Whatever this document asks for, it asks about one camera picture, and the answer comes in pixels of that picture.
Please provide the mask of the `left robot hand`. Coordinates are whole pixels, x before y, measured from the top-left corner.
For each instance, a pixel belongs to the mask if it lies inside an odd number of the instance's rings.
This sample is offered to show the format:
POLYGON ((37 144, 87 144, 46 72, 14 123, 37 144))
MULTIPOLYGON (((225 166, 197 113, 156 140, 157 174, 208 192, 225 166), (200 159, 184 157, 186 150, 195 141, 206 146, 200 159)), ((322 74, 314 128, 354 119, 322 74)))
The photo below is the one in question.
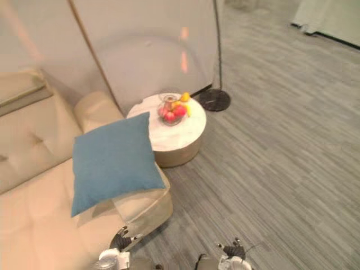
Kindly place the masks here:
POLYGON ((115 236, 112 238, 110 242, 110 249, 117 249, 122 252, 125 251, 126 248, 135 242, 136 240, 140 240, 143 237, 142 233, 135 234, 134 236, 127 236, 128 226, 123 226, 115 236))

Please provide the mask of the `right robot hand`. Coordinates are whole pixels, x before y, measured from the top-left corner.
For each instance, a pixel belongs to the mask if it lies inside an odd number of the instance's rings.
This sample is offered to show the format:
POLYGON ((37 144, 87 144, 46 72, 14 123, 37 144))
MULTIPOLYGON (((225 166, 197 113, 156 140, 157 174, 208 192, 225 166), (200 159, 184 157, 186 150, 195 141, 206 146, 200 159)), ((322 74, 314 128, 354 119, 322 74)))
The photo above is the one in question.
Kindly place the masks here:
POLYGON ((239 257, 241 259, 246 258, 245 248, 241 245, 240 239, 235 237, 232 245, 223 245, 216 243, 216 247, 220 248, 228 257, 239 257))

